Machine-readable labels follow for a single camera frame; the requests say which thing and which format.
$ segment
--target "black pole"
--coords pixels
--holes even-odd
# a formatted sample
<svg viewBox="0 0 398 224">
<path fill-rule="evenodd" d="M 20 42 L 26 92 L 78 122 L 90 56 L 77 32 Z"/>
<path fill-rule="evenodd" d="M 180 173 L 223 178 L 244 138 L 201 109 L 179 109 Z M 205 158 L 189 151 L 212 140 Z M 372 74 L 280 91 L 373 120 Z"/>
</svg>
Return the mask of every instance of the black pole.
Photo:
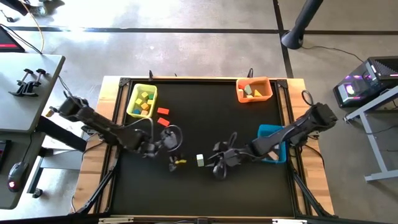
<svg viewBox="0 0 398 224">
<path fill-rule="evenodd" d="M 303 45 L 304 31 L 308 27 L 323 0 L 307 0 L 297 17 L 296 25 L 282 36 L 282 44 L 288 49 L 299 49 Z"/>
</svg>

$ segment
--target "floor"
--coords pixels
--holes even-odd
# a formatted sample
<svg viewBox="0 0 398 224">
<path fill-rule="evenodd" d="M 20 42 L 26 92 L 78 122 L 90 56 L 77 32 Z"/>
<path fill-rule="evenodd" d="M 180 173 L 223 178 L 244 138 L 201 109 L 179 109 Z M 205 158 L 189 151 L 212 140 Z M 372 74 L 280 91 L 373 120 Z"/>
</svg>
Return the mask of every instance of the floor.
<svg viewBox="0 0 398 224">
<path fill-rule="evenodd" d="M 304 78 L 314 100 L 328 103 L 342 118 L 346 111 L 339 109 L 331 89 L 360 62 L 325 49 L 288 50 L 287 58 L 279 42 L 277 31 L 282 27 L 277 25 L 275 2 L 279 2 L 284 29 L 291 29 L 305 0 L 122 0 L 112 6 L 106 1 L 68 0 L 52 2 L 58 7 L 38 22 L 46 27 L 44 53 L 66 56 L 61 76 L 73 94 L 86 97 L 92 106 L 96 105 L 105 75 L 146 76 L 152 70 L 155 75 L 243 77 L 253 68 L 254 76 Z M 346 35 L 306 35 L 304 46 L 336 47 L 363 60 L 398 55 L 398 32 L 394 32 L 398 30 L 397 8 L 395 0 L 324 0 L 307 30 L 345 30 Z M 6 25 L 40 46 L 39 33 L 29 28 L 35 26 L 31 18 L 5 12 L 20 18 Z M 158 29 L 153 33 L 135 28 L 198 30 L 167 33 Z M 204 28 L 267 31 L 197 33 Z M 356 30 L 392 32 L 349 35 Z M 57 83 L 48 105 L 62 101 L 62 86 Z M 337 215 L 396 223 L 398 178 L 365 183 L 364 175 L 379 172 L 379 168 L 361 129 L 340 119 L 333 129 L 321 134 L 320 148 Z M 398 153 L 383 154 L 390 169 L 398 168 Z M 45 170 L 39 187 L 46 195 L 32 199 L 24 194 L 16 209 L 0 210 L 0 220 L 66 214 L 77 177 L 77 172 Z"/>
</svg>

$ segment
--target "yellow bin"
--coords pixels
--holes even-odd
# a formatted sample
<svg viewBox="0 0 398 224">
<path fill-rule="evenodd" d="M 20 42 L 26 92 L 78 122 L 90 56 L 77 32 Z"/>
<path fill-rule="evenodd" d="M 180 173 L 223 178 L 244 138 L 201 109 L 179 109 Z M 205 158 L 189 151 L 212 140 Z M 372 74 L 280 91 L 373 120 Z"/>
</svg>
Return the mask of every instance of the yellow bin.
<svg viewBox="0 0 398 224">
<path fill-rule="evenodd" d="M 141 114 L 133 113 L 133 111 L 135 109 L 139 108 L 140 110 L 142 110 L 142 108 L 140 106 L 136 105 L 136 100 L 138 98 L 142 99 L 141 97 L 139 97 L 142 92 L 147 92 L 148 94 L 154 95 L 154 99 L 153 99 L 154 103 L 150 107 L 148 115 L 145 115 L 145 116 L 143 116 Z M 127 106 L 126 113 L 129 114 L 130 116 L 132 116 L 133 118 L 150 118 L 152 116 L 152 113 L 154 112 L 156 98 L 157 98 L 157 87 L 156 86 L 145 85 L 145 84 L 135 84 L 134 89 L 132 90 L 132 93 L 131 93 L 131 97 L 130 97 L 129 105 Z"/>
</svg>

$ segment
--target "wooden table frame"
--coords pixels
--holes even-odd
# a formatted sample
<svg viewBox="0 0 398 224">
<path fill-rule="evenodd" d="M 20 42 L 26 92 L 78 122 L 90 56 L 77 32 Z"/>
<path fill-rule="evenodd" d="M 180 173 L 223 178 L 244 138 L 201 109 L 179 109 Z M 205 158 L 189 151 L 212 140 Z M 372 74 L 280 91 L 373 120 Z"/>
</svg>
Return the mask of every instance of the wooden table frame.
<svg viewBox="0 0 398 224">
<path fill-rule="evenodd" d="M 101 86 L 101 91 L 99 93 L 98 104 L 96 107 L 96 112 L 102 114 L 108 119 L 112 119 L 113 117 L 115 117 L 114 115 L 118 113 L 117 120 L 115 121 L 118 124 L 122 123 L 123 114 L 127 106 L 127 104 L 121 103 L 120 107 L 114 110 L 116 105 L 116 99 L 118 98 L 120 78 L 122 77 L 109 77 L 109 76 L 104 77 L 103 84 Z M 213 77 L 155 77 L 155 78 L 212 79 Z M 215 79 L 237 79 L 237 78 L 221 77 Z M 286 80 L 287 80 L 286 83 L 289 89 L 290 97 L 285 98 L 285 93 L 283 92 L 283 88 L 279 88 L 279 91 L 280 91 L 280 98 L 282 102 L 282 110 L 284 114 L 285 124 L 289 124 L 291 119 L 295 119 L 303 115 L 304 112 L 308 110 L 309 105 L 307 105 L 301 97 L 301 91 L 305 89 L 304 80 L 302 79 L 286 79 Z M 120 88 L 120 93 L 119 93 L 121 95 L 120 102 L 126 102 L 128 89 L 129 88 Z M 291 113 L 293 114 L 293 118 L 290 118 L 290 120 L 288 116 L 289 114 L 288 112 L 289 107 L 287 106 L 288 103 L 290 103 L 292 106 Z M 90 142 L 88 142 L 87 147 L 93 146 L 98 143 L 99 143 L 98 139 L 92 139 Z M 315 148 L 319 152 L 318 141 L 309 139 L 307 144 Z M 73 203 L 76 208 L 82 207 L 97 188 L 100 182 L 101 173 L 105 171 L 103 170 L 103 164 L 104 164 L 104 158 L 106 157 L 106 148 L 107 145 L 102 144 L 101 146 L 98 146 L 96 149 L 93 149 L 85 154 L 83 162 L 81 164 L 78 183 L 76 186 L 76 192 L 73 199 Z M 108 161 L 108 169 L 113 164 L 113 158 L 115 152 L 116 152 L 115 147 L 113 147 L 110 151 L 108 151 L 108 153 L 111 153 L 110 156 L 111 159 L 110 161 Z M 333 206 L 331 204 L 325 170 L 323 168 L 321 158 L 318 155 L 316 155 L 314 152 L 304 149 L 302 152 L 301 159 L 303 164 L 303 174 L 305 175 L 307 187 L 311 190 L 311 192 L 314 194 L 315 198 L 320 202 L 323 208 L 329 213 L 333 213 Z M 294 165 L 295 167 L 297 167 L 296 160 L 294 160 Z M 104 212 L 106 210 L 110 183 L 111 181 L 104 189 L 103 197 L 101 198 L 101 206 L 97 208 L 99 212 Z M 297 184 L 295 185 L 296 185 L 297 198 L 298 198 L 298 207 L 300 211 L 303 214 L 305 214 L 306 207 L 308 210 L 309 205 L 305 203 L 303 194 L 298 185 Z M 196 217 L 179 217 L 179 218 L 196 218 Z"/>
</svg>

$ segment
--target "blue bin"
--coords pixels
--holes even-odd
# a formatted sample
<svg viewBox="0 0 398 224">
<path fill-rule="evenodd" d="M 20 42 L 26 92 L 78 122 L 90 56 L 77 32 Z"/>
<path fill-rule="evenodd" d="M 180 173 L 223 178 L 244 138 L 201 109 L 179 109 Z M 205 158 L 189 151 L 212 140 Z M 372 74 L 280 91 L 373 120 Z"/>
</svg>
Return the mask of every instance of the blue bin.
<svg viewBox="0 0 398 224">
<path fill-rule="evenodd" d="M 267 137 L 270 136 L 271 134 L 274 134 L 275 132 L 283 129 L 283 126 L 279 125 L 271 125 L 271 124 L 262 124 L 259 126 L 259 130 L 257 132 L 257 137 Z M 272 159 L 263 159 L 262 162 L 269 162 L 273 164 L 280 164 L 286 162 L 286 142 L 282 142 L 282 147 L 279 150 L 279 160 L 275 161 Z"/>
</svg>

